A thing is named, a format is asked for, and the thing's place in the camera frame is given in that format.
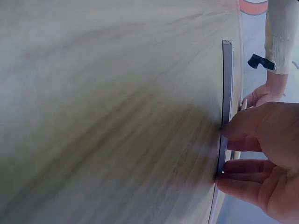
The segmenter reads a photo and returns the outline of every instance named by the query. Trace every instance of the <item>wooden panel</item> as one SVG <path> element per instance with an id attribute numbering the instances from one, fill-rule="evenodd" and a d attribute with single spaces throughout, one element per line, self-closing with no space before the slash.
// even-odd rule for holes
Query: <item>wooden panel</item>
<path id="1" fill-rule="evenodd" d="M 236 0 L 7 0 L 0 21 L 1 223 L 207 223 Z"/>

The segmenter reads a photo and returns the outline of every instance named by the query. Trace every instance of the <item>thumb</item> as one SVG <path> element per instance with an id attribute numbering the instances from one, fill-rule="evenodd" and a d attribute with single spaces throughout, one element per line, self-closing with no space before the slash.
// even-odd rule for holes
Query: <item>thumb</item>
<path id="1" fill-rule="evenodd" d="M 229 140 L 237 140 L 247 135 L 256 137 L 256 128 L 261 120 L 259 111 L 260 108 L 254 107 L 238 112 L 221 128 L 220 133 Z"/>
<path id="2" fill-rule="evenodd" d="M 265 104 L 267 102 L 270 102 L 272 101 L 271 99 L 271 96 L 266 94 L 266 95 L 263 95 L 261 98 L 259 98 L 259 100 L 256 102 L 256 106 L 260 106 L 262 104 Z"/>

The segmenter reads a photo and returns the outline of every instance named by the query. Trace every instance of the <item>person's arm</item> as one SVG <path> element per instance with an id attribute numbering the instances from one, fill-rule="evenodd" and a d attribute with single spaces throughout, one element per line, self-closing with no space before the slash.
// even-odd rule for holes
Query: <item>person's arm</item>
<path id="1" fill-rule="evenodd" d="M 275 63 L 267 70 L 267 82 L 245 98 L 248 107 L 279 101 L 284 94 L 299 30 L 298 0 L 269 0 L 266 16 L 265 57 Z"/>
<path id="2" fill-rule="evenodd" d="M 299 29 L 298 0 L 269 0 L 266 16 L 265 57 L 276 64 L 274 74 L 289 74 Z"/>

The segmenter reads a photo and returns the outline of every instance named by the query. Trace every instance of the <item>gray floor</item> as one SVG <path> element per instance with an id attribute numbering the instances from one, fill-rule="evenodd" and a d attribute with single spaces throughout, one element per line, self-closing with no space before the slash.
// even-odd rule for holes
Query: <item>gray floor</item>
<path id="1" fill-rule="evenodd" d="M 242 13 L 243 41 L 244 41 L 244 91 L 246 96 L 256 87 L 264 84 L 266 80 L 265 69 L 259 67 L 257 70 L 247 65 L 247 60 L 251 55 L 264 55 L 264 31 L 265 14 L 251 16 Z M 294 62 L 289 74 L 289 80 L 285 91 L 285 97 L 282 102 L 299 103 L 299 45 L 294 51 Z M 243 153 L 243 159 L 264 159 L 265 156 L 260 153 Z M 226 196 L 221 213 L 218 218 L 218 224 L 276 224 L 275 220 L 266 216 L 258 207 L 247 202 L 240 201 L 231 196 Z"/>

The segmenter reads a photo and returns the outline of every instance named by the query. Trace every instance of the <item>finger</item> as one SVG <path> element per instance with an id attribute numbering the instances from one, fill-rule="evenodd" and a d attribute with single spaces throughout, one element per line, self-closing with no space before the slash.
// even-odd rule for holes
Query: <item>finger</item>
<path id="1" fill-rule="evenodd" d="M 224 163 L 224 173 L 270 173 L 276 165 L 269 160 L 229 160 Z"/>
<path id="2" fill-rule="evenodd" d="M 256 106 L 263 105 L 267 102 L 271 101 L 271 97 L 268 94 L 263 95 L 262 97 L 259 98 L 259 100 L 256 102 Z"/>
<path id="3" fill-rule="evenodd" d="M 239 173 L 223 173 L 219 176 L 221 179 L 233 179 L 237 181 L 251 181 L 256 183 L 263 183 L 266 179 L 268 179 L 270 173 L 252 173 L 252 174 L 239 174 Z"/>
<path id="4" fill-rule="evenodd" d="M 256 104 L 256 98 L 254 97 L 255 95 L 256 94 L 254 94 L 254 92 L 250 93 L 243 99 L 242 103 L 244 102 L 245 99 L 247 99 L 247 108 L 255 106 Z"/>
<path id="5" fill-rule="evenodd" d="M 256 136 L 256 129 L 262 116 L 259 108 L 249 108 L 238 112 L 232 120 L 220 129 L 220 133 L 229 140 L 236 140 L 251 135 Z"/>
<path id="6" fill-rule="evenodd" d="M 260 183 L 219 178 L 216 184 L 225 194 L 258 206 L 258 193 L 262 186 Z"/>
<path id="7" fill-rule="evenodd" d="M 261 145 L 257 138 L 247 136 L 239 140 L 228 141 L 228 150 L 240 152 L 261 152 Z"/>

